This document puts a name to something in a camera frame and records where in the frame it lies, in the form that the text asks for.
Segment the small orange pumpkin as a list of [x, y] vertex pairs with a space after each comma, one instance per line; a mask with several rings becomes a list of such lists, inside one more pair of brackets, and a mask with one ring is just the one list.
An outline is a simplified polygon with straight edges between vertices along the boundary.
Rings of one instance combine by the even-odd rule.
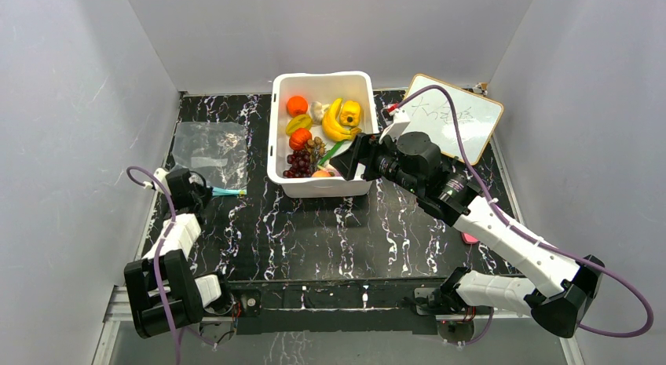
[[298, 128], [290, 135], [289, 147], [294, 151], [301, 151], [312, 139], [313, 135], [308, 129]]

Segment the clear zip top bag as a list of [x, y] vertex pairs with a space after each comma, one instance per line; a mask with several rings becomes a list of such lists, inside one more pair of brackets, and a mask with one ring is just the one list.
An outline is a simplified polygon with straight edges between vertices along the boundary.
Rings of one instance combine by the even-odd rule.
[[247, 189], [247, 129], [235, 122], [180, 122], [171, 148], [174, 168], [203, 176], [208, 186]]

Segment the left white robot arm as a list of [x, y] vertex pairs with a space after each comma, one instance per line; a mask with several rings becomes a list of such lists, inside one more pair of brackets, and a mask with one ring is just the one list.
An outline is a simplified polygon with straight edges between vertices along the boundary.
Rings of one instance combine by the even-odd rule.
[[212, 187], [188, 169], [157, 169], [143, 186], [163, 194], [169, 211], [151, 249], [123, 271], [137, 334], [151, 338], [199, 323], [206, 313], [231, 312], [235, 295], [225, 277], [218, 272], [195, 277], [188, 266]]

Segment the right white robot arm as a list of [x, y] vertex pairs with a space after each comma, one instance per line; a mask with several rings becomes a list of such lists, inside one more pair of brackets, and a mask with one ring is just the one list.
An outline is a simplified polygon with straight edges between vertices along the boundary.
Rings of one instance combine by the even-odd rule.
[[522, 273], [491, 276], [458, 267], [430, 295], [410, 299], [420, 312], [500, 308], [531, 316], [560, 338], [573, 336], [598, 292], [602, 262], [591, 255], [574, 261], [522, 238], [516, 231], [523, 226], [496, 214], [481, 189], [467, 179], [463, 163], [441, 154], [426, 134], [407, 133], [395, 141], [360, 134], [330, 164], [346, 180], [364, 166], [364, 180], [381, 178], [411, 192], [424, 212], [472, 235]]

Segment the yellow bell pepper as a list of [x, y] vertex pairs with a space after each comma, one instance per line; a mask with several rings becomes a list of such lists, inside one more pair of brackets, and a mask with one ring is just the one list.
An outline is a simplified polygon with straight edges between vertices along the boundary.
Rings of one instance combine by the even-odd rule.
[[338, 122], [342, 126], [356, 127], [360, 124], [362, 114], [363, 110], [361, 105], [356, 101], [348, 100], [342, 105]]

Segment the white mushroom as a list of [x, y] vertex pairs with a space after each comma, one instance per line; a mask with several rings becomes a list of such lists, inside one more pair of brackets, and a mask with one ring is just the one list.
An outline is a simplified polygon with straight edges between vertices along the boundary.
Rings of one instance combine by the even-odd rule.
[[322, 104], [319, 101], [314, 101], [309, 107], [309, 115], [314, 125], [320, 125], [323, 122], [325, 114], [328, 112], [330, 105]]

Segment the yellow banana bunch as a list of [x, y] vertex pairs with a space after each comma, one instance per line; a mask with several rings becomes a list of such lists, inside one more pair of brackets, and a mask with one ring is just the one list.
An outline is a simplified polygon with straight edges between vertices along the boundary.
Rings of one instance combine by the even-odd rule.
[[330, 104], [328, 109], [325, 111], [321, 123], [324, 135], [328, 139], [335, 142], [353, 141], [356, 135], [361, 133], [361, 129], [359, 127], [348, 129], [338, 122], [337, 115], [341, 108], [342, 98], [338, 98], [332, 104]]

